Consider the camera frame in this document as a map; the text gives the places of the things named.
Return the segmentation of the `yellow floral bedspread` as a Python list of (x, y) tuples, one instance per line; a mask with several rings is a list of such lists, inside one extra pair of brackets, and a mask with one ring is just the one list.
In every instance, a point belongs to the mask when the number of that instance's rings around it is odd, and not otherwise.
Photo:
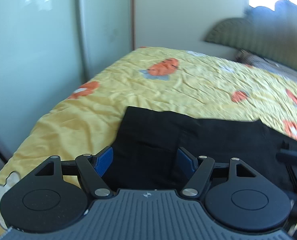
[[(193, 51), (142, 47), (119, 59), (41, 117), (0, 171), (21, 178), (50, 155), (65, 160), (113, 142), (128, 106), (194, 118), (261, 120), (297, 140), (297, 80)], [(0, 236), (5, 232), (0, 216)]]

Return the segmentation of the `glass wardrobe door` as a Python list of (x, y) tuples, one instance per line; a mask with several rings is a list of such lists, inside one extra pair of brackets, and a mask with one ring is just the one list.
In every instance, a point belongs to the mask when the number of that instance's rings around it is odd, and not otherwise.
[(87, 79), (133, 49), (133, 0), (77, 0), (82, 61)]
[(0, 152), (84, 81), (76, 0), (0, 0)]

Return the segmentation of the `green padded headboard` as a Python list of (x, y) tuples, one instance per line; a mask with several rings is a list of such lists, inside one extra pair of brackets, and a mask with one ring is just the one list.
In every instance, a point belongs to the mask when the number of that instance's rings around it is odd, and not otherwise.
[(214, 25), (204, 40), (246, 50), (297, 71), (297, 5), (279, 0), (274, 10), (251, 8), (244, 17)]

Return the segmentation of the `right glass wardrobe door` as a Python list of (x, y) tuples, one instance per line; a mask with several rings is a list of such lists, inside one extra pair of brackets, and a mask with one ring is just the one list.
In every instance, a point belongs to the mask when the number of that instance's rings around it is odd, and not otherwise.
[(87, 79), (133, 49), (133, 0), (77, 0), (82, 61)]

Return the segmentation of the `left glass wardrobe door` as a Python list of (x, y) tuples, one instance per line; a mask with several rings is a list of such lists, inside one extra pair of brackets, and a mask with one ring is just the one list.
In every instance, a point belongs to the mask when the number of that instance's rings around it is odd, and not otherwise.
[(84, 81), (76, 0), (0, 0), (0, 152)]

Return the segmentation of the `black pants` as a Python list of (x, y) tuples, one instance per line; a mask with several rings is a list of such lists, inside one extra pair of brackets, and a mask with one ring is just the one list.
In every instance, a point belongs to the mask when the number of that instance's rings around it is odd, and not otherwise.
[(194, 157), (218, 163), (242, 159), (294, 199), (297, 218), (297, 167), (277, 161), (283, 147), (297, 151), (297, 141), (257, 121), (194, 119), (175, 112), (127, 107), (103, 180), (112, 189), (177, 189), (186, 183), (176, 165), (180, 147)]

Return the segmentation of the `grey patterned pillow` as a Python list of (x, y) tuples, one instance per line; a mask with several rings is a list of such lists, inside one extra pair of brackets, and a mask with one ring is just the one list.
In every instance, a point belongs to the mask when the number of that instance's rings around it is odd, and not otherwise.
[(257, 67), (297, 82), (297, 71), (280, 63), (259, 57), (248, 51), (240, 50), (235, 56), (236, 62)]

